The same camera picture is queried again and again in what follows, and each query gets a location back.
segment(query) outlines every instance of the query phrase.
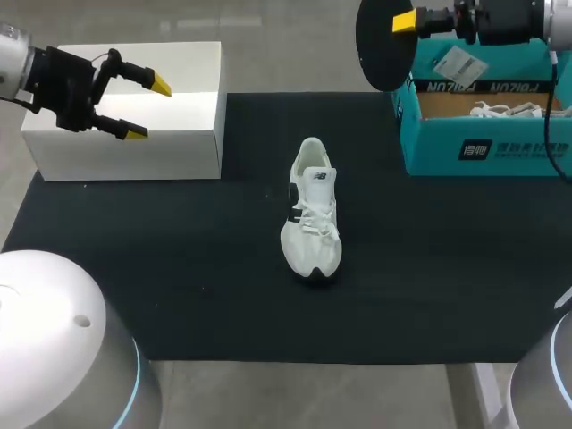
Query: label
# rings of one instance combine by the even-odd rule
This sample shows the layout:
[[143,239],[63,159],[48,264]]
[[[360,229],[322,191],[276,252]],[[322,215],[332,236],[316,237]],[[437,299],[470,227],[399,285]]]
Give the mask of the label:
[[408,92],[411,89],[411,85],[413,85],[413,73],[410,73],[407,78],[405,79],[405,84],[408,86]]
[[465,140],[459,161],[484,161],[491,151],[492,140]]
[[[555,158],[562,158],[570,149],[568,143],[550,143],[552,154]],[[531,159],[531,158],[546,158],[546,148],[544,143],[498,143],[494,145],[496,150],[494,152],[495,158],[506,159]]]
[[401,133],[401,123],[403,122],[403,105],[401,104],[401,100],[397,103],[397,112],[395,113],[395,118],[397,121],[397,131]]
[[479,60],[476,56],[454,46],[437,63],[434,72],[452,80],[463,88],[468,88],[475,80],[487,71],[489,64]]
[[469,87],[439,79],[414,79],[417,92],[511,92],[547,93],[551,83],[546,80],[478,80]]

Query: robotic arm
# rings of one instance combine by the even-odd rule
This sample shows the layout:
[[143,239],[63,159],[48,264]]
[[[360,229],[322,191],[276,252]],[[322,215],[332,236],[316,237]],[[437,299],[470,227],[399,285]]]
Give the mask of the robotic arm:
[[540,38],[552,51],[572,49],[570,0],[455,0],[453,10],[418,7],[393,18],[393,32],[420,38],[455,30],[468,44],[513,45]]
[[[171,96],[171,88],[154,70],[124,62],[115,49],[96,69],[91,61],[54,47],[34,47],[28,33],[0,22],[0,100],[35,114],[51,110],[59,128],[80,132],[95,127],[118,139],[146,138],[147,129],[139,125],[96,114],[109,80],[117,76]],[[32,102],[17,99],[19,90],[31,93]]]

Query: black circular disc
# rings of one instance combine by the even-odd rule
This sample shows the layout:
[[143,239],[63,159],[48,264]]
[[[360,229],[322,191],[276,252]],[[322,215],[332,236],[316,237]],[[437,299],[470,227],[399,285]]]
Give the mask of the black circular disc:
[[363,0],[356,21],[356,46],[369,83],[380,91],[399,88],[411,72],[415,32],[393,34],[393,17],[411,11],[409,0]]

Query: shoe box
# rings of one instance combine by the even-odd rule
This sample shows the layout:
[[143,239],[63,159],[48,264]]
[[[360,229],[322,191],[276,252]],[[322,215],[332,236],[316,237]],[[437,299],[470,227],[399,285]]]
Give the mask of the shoe box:
[[[435,71],[451,49],[460,48],[488,65],[468,87]],[[572,65],[559,56],[553,109],[572,106]],[[392,93],[400,144],[411,175],[555,176],[544,149],[543,118],[479,118],[476,102],[545,108],[551,60],[540,40],[514,46],[467,45],[462,40],[419,41],[407,81]],[[572,118],[551,118],[552,153],[572,175]]]
[[155,69],[172,97],[122,78],[110,81],[97,113],[148,128],[147,139],[73,133],[57,128],[46,109],[27,113],[21,133],[44,180],[220,179],[227,95],[221,43],[59,46],[89,60],[111,47],[123,61]]

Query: teal shoe box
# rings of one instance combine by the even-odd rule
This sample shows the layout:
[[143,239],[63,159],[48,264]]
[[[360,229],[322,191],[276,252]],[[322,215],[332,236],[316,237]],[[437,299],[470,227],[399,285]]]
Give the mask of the teal shoe box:
[[[489,64],[463,89],[433,71],[458,46]],[[569,53],[559,56],[559,109],[572,105]],[[555,176],[544,150],[543,118],[475,118],[475,101],[546,107],[551,61],[540,40],[514,46],[467,45],[456,39],[419,42],[409,79],[392,93],[407,171],[426,176]],[[572,118],[551,118],[551,148],[572,176]]]

